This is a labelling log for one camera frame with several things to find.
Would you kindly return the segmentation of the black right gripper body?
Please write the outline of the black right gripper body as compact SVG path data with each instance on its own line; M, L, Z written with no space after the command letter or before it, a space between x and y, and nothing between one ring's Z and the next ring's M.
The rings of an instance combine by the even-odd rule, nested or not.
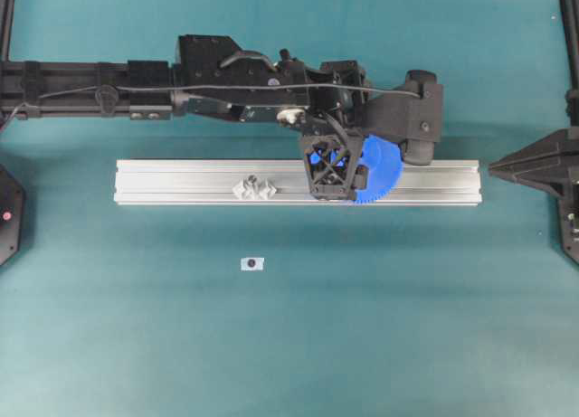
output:
M578 166L570 166L567 170L558 212L562 248L570 259L578 263Z

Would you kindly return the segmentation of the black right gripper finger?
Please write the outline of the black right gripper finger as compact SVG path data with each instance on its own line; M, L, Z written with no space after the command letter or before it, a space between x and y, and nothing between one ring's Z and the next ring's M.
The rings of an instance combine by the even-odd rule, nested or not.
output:
M578 155L578 127L559 129L515 153L489 164L489 169L530 164L552 157Z
M542 171L530 171L516 173L514 170L506 167L491 167L489 174L501 180L534 188L546 192L552 196L564 195L564 184L561 179L553 177L549 173Z

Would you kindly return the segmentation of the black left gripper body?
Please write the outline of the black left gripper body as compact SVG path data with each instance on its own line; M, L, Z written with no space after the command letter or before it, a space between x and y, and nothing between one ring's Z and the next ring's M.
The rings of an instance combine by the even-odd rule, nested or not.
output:
M309 106L299 119L308 188L316 199L356 199L366 187L360 163L365 137L356 117L367 102L365 70L355 61L323 62L306 69L312 86Z

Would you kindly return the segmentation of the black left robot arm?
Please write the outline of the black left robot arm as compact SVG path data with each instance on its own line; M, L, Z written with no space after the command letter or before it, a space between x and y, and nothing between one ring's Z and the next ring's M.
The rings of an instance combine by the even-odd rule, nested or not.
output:
M188 114L295 130L310 192L355 200L369 185L362 109L369 94L355 62L318 69L282 51L277 62L228 36L185 35L176 61L2 62L1 122L14 118Z

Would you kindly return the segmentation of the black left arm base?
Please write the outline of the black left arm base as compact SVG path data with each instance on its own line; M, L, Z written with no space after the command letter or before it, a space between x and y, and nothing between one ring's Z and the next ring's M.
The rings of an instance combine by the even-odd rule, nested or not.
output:
M19 251L24 218L25 190L1 166L0 261L6 264Z

